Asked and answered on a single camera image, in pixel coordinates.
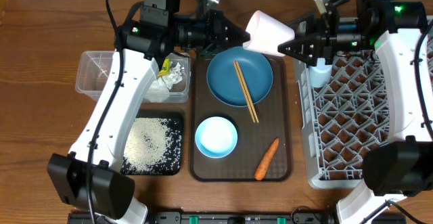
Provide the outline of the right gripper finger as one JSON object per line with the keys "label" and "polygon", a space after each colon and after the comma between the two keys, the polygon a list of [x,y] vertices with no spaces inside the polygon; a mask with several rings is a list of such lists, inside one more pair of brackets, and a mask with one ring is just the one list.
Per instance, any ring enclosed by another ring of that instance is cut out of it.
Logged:
{"label": "right gripper finger", "polygon": [[309,35],[315,31],[315,13],[309,12],[287,24],[297,35]]}
{"label": "right gripper finger", "polygon": [[277,51],[309,66],[316,66],[319,44],[320,36],[315,34],[295,35],[294,39],[278,45]]}

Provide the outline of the light blue cup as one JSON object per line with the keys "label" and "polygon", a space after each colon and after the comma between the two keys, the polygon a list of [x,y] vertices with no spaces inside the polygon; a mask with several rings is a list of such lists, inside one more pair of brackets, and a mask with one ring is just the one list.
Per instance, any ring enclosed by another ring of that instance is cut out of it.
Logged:
{"label": "light blue cup", "polygon": [[322,88],[327,85],[331,79],[332,65],[310,66],[309,78],[313,88]]}

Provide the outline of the pink cup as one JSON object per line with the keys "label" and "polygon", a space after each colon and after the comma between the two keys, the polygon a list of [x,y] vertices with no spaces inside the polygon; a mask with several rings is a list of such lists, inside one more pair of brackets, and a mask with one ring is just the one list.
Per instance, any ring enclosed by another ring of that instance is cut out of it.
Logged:
{"label": "pink cup", "polygon": [[243,43],[243,48],[266,55],[283,57],[278,46],[295,38],[295,31],[264,12],[255,11],[246,27],[250,40]]}

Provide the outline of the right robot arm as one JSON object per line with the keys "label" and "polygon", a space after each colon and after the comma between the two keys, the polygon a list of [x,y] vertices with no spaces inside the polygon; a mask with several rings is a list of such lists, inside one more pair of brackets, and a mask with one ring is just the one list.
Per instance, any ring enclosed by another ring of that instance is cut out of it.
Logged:
{"label": "right robot arm", "polygon": [[432,29],[420,1],[314,0],[319,18],[278,51],[309,66],[339,51],[372,49],[384,74],[388,143],[368,152],[363,178],[326,223],[370,223],[385,208],[432,189],[432,85],[426,38]]}

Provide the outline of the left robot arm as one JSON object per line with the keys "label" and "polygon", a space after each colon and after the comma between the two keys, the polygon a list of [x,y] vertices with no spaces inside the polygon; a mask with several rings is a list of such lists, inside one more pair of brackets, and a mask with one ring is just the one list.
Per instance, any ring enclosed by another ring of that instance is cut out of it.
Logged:
{"label": "left robot arm", "polygon": [[89,211],[92,223],[144,223],[147,206],[135,182],[120,173],[127,137],[143,98],[176,47],[220,51],[249,34],[217,10],[220,0],[197,0],[190,15],[180,0],[139,0],[115,24],[112,67],[95,109],[67,155],[53,154],[48,175],[65,204]]}

